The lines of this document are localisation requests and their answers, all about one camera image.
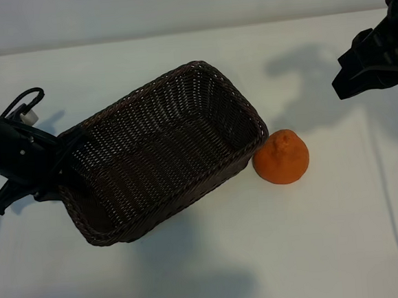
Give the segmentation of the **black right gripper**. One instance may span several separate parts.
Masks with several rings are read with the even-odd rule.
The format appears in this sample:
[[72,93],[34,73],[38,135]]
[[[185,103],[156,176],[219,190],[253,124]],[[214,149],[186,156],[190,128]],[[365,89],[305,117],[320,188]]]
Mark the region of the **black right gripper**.
[[341,70],[332,86],[340,100],[398,85],[398,0],[385,2],[384,20],[357,34],[338,59]]

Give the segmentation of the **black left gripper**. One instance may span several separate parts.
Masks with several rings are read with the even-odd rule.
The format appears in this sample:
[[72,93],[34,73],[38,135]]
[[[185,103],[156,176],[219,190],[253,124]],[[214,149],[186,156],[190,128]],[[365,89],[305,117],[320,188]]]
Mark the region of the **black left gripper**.
[[[0,117],[0,174],[9,178],[0,188],[0,215],[29,195],[36,202],[60,202],[62,187],[85,191],[85,181],[72,164],[74,152],[86,141],[84,129],[69,129],[57,138],[21,121]],[[58,151],[58,173],[47,177]]]

